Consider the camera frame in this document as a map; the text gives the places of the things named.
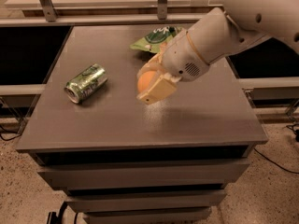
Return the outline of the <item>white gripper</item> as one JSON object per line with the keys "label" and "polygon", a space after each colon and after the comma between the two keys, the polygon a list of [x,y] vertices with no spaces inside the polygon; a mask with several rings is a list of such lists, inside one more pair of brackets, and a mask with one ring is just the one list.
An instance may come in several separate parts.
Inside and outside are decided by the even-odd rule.
{"label": "white gripper", "polygon": [[180,79],[185,82],[194,81],[208,70],[209,64],[201,57],[189,32],[183,29],[168,44],[164,42],[160,51],[138,71],[138,79],[149,71],[156,74],[149,86],[138,92],[136,98],[146,105],[155,104],[173,94]]}

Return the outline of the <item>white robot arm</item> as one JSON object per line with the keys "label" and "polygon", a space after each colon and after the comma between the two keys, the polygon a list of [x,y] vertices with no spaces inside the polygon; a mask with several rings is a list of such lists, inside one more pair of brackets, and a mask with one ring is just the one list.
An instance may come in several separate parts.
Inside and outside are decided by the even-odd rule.
{"label": "white robot arm", "polygon": [[299,53],[299,0],[222,0],[183,29],[137,74],[137,99],[157,103],[194,81],[218,60],[273,37]]}

